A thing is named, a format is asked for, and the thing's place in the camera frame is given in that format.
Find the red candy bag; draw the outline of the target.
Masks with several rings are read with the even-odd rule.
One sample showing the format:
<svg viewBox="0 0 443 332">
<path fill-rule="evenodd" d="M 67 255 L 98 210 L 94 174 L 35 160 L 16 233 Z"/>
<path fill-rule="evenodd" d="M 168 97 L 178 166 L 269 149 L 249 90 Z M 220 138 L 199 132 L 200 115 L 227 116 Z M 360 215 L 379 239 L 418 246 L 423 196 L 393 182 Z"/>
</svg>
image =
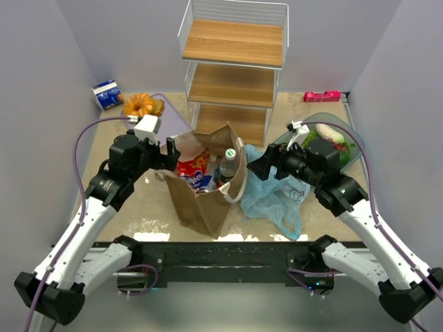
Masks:
<svg viewBox="0 0 443 332">
<path fill-rule="evenodd" d="M 198 156 L 189 161 L 177 163 L 176 174 L 183 179 L 195 192 L 200 190 L 203 177 L 208 169 L 210 152 L 205 149 Z"/>
</svg>

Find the green label water bottle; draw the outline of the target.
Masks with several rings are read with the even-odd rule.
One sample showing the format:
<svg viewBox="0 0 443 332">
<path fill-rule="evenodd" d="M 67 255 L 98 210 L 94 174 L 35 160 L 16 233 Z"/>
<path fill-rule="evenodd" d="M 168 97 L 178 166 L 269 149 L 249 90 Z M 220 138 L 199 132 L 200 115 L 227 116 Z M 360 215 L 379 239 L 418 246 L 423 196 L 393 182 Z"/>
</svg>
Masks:
<svg viewBox="0 0 443 332">
<path fill-rule="evenodd" d="M 219 162 L 217 186 L 221 187 L 234 179 L 240 164 L 240 157 L 235 149 L 229 148 Z"/>
</svg>

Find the light blue plastic bag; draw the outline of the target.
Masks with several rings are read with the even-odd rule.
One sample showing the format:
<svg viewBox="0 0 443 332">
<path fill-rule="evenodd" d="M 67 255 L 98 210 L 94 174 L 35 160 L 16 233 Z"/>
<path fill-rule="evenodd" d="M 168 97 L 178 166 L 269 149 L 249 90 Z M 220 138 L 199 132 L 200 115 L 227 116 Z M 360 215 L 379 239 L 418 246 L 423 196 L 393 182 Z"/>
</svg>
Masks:
<svg viewBox="0 0 443 332">
<path fill-rule="evenodd" d="M 310 186 L 288 176 L 277 180 L 276 168 L 272 167 L 269 177 L 261 181 L 251 170 L 240 205 L 248 218 L 267 219 L 290 240 L 299 239 L 302 227 L 300 206 L 310 192 Z"/>
</svg>

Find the red bull can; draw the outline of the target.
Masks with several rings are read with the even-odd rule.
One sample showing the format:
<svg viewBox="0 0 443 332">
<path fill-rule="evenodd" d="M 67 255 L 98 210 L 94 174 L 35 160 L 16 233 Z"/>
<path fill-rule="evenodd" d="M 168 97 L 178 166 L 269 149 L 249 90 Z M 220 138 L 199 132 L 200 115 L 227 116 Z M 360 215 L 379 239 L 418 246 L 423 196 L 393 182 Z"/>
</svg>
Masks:
<svg viewBox="0 0 443 332">
<path fill-rule="evenodd" d="M 206 171 L 201 179 L 201 184 L 197 192 L 200 194 L 216 190 L 218 175 L 219 163 L 217 161 L 210 161 L 207 164 Z"/>
</svg>

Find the brown paper grocery bag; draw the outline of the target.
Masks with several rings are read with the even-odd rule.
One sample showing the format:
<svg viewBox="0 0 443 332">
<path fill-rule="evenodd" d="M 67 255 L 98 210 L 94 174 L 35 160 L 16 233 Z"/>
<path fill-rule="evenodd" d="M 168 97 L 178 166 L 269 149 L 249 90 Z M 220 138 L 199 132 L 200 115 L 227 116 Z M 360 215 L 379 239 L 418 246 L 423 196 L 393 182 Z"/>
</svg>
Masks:
<svg viewBox="0 0 443 332">
<path fill-rule="evenodd" d="M 230 124 L 210 133 L 189 131 L 174 138 L 180 161 L 188 161 L 207 149 L 213 156 L 221 157 L 233 148 L 239 157 L 239 167 L 234 178 L 214 191 L 196 193 L 186 180 L 174 171 L 158 170 L 157 180 L 166 183 L 172 204 L 181 225 L 203 235 L 217 238 L 231 205 L 238 202 L 246 188 L 248 170 L 243 140 Z"/>
</svg>

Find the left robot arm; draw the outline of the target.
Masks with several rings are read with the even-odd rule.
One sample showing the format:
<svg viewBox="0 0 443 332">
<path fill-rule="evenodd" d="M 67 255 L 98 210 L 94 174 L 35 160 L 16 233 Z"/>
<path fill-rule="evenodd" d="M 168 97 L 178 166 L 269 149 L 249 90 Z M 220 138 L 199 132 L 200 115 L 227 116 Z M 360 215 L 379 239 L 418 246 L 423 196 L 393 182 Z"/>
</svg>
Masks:
<svg viewBox="0 0 443 332">
<path fill-rule="evenodd" d="M 167 138 L 166 151 L 162 154 L 158 142 L 132 132 L 114 140 L 65 233 L 33 272 L 19 273 L 14 282 L 31 313 L 66 326 L 78 316 L 87 295 L 114 273 L 143 267 L 139 242 L 124 235 L 95 259 L 84 258 L 147 170 L 175 170 L 180 153 L 173 138 Z"/>
</svg>

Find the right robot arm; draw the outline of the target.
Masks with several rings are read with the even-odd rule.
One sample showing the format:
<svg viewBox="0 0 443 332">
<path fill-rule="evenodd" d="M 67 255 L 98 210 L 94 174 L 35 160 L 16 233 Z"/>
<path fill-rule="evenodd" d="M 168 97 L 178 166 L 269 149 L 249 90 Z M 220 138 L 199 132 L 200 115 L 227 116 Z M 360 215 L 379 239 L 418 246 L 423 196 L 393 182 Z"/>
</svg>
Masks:
<svg viewBox="0 0 443 332">
<path fill-rule="evenodd" d="M 311 185 L 318 202 L 359 236 L 377 262 L 354 255 L 329 236 L 315 242 L 315 258 L 374 293 L 395 321 L 409 323 L 442 289 L 442 269 L 407 249 L 379 216 L 373 198 L 342 172 L 339 159 L 332 142 L 314 139 L 305 148 L 270 144 L 247 167 L 262 181 L 275 167 L 276 179 L 292 176 Z"/>
</svg>

